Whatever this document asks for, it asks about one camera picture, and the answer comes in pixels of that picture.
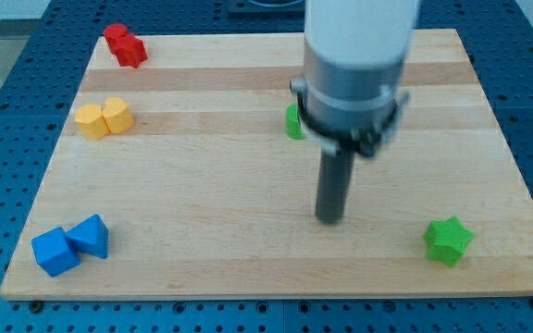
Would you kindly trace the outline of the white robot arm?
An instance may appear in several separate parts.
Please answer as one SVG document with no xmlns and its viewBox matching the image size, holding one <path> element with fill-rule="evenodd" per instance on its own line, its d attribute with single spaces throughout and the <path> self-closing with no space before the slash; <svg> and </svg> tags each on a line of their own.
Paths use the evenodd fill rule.
<svg viewBox="0 0 533 333">
<path fill-rule="evenodd" d="M 305 2 L 303 70 L 291 91 L 304 134 L 324 154 L 372 157 L 396 133 L 419 9 L 418 0 Z"/>
</svg>

